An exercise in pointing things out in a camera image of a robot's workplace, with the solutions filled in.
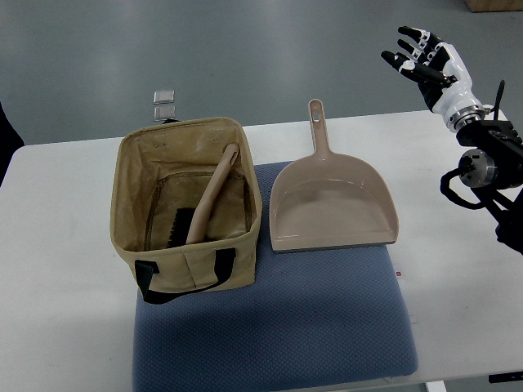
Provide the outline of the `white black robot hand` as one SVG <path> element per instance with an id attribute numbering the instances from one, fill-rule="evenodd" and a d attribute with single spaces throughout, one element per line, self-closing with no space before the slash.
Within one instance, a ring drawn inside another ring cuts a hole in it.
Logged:
<path id="1" fill-rule="evenodd" d="M 483 120 L 487 110 L 474 96 L 472 78 L 455 47 L 425 29 L 401 26 L 398 32 L 411 41 L 398 40 L 403 51 L 383 51 L 381 57 L 418 85 L 428 109 L 454 132 Z"/>

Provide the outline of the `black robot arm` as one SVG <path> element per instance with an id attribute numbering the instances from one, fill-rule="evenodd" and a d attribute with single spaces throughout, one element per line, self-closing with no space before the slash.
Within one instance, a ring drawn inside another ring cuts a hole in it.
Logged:
<path id="1" fill-rule="evenodd" d="M 504 87 L 501 81 L 492 109 L 471 107 L 451 118 L 458 143 L 470 149 L 441 177 L 440 192 L 460 207 L 486 209 L 498 222 L 497 240 L 522 252 L 522 194 L 511 200 L 500 193 L 522 186 L 522 138 L 499 118 Z"/>

